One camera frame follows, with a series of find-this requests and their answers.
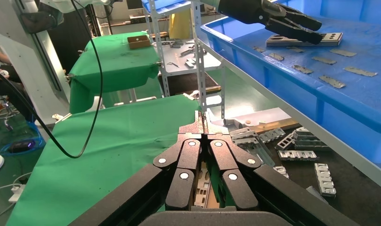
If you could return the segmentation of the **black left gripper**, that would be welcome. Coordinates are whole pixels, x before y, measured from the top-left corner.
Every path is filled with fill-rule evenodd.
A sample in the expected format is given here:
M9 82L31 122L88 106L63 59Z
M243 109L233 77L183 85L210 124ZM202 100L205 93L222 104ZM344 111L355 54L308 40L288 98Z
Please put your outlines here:
M319 44L323 39L317 32L322 26L320 21L268 0L221 0L218 11L244 24L263 24L267 30L289 39L312 44Z

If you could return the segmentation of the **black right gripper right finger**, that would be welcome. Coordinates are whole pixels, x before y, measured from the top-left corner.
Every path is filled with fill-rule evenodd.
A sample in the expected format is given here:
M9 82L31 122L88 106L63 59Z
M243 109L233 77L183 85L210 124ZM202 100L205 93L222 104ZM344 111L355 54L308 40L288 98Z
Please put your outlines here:
M279 226L355 226L357 223L238 147L227 128L203 114L205 141L222 188L222 204L238 212L271 214Z

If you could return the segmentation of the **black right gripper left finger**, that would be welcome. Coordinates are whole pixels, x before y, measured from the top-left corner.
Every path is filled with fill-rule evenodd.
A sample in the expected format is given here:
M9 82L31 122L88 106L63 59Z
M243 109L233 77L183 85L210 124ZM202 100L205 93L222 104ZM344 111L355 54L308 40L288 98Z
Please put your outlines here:
M177 141L82 213L72 226L138 226L160 207L189 210L202 150L203 114L179 127Z

